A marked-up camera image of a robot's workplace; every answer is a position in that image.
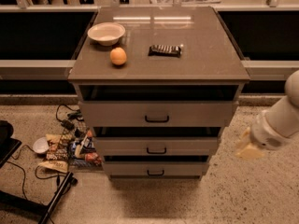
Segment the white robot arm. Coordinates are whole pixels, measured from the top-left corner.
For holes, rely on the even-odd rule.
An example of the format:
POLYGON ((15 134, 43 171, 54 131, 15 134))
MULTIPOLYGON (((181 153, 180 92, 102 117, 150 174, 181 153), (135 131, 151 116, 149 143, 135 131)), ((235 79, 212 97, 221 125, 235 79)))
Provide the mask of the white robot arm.
POLYGON ((242 133, 235 155, 244 160, 259 159, 266 150, 288 145, 299 133, 299 71, 285 82, 285 95, 263 110, 242 133))

